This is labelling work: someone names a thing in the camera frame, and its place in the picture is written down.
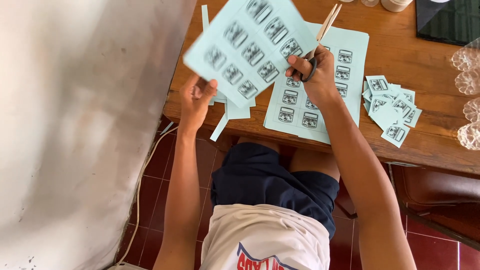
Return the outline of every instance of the navy blue shorts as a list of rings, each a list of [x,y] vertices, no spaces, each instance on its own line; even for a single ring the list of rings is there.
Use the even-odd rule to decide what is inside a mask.
[[[332,239],[332,218],[338,182],[321,172],[289,173],[278,163],[279,154],[256,143],[232,147],[222,167],[212,173],[212,205],[269,204],[318,220]]]

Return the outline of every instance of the person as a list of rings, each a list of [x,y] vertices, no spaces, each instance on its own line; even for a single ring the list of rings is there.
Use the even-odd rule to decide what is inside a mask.
[[[200,269],[306,270],[329,268],[329,239],[340,176],[355,205],[364,270],[415,270],[396,196],[387,174],[355,125],[335,87],[334,57],[319,45],[317,69],[304,84],[323,116],[333,154],[298,149],[289,170],[278,145],[247,138],[212,173],[214,206]],[[299,81],[312,65],[290,56],[286,76]],[[195,136],[217,81],[204,89],[191,76],[181,88],[181,119],[165,208],[165,229],[154,269],[193,269],[200,219]]]

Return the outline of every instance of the white t-shirt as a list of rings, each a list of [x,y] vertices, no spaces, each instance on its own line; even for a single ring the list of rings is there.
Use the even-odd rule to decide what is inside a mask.
[[[200,270],[328,270],[327,229],[272,205],[217,205]]]

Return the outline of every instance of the hand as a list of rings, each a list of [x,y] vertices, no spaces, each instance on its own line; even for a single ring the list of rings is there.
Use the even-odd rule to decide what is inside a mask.
[[[195,135],[202,126],[208,111],[208,103],[216,96],[218,82],[211,80],[206,83],[197,74],[193,74],[180,88],[181,117],[179,133]]]
[[[307,92],[310,101],[318,106],[323,96],[332,93],[338,94],[338,92],[335,87],[335,60],[333,54],[319,44],[317,49],[315,49],[314,57],[317,59],[317,69],[315,70],[313,77],[308,82],[304,83],[303,86],[305,87],[305,92]],[[290,55],[288,63],[291,67],[287,69],[285,76],[291,77],[293,70],[296,69],[297,72],[293,75],[293,79],[296,82],[300,80],[299,72],[303,74],[303,79],[306,79],[312,72],[312,65],[304,58]]]

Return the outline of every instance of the scissors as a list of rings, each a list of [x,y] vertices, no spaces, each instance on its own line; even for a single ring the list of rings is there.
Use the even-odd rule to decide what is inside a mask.
[[[336,16],[338,15],[338,12],[340,11],[340,9],[342,8],[342,4],[340,4],[340,6],[338,7],[338,9],[336,8],[337,4],[335,4],[335,6],[333,6],[332,8],[332,11],[330,12],[330,14],[327,16],[327,18],[325,19],[325,22],[322,24],[322,28],[320,28],[320,31],[318,31],[318,34],[317,34],[317,41],[318,43],[320,43],[320,41],[322,40],[322,38],[325,36],[325,34],[327,33],[328,29],[330,29],[330,27],[332,26],[332,23],[333,21],[335,20]],[[312,77],[313,77],[313,74],[315,74],[315,70],[317,69],[317,59],[314,58],[314,53],[315,53],[315,50],[317,48],[314,48],[312,51],[310,51],[306,56],[305,56],[305,59],[308,60],[308,62],[310,64],[312,64],[313,66],[313,69],[312,69],[312,72],[310,73],[310,75],[308,75],[308,77],[304,80],[303,79],[303,74],[301,72],[299,72],[300,74],[300,80],[303,82],[303,83],[306,83],[308,82]],[[293,73],[292,73],[292,76],[297,72],[297,70],[293,70]]]

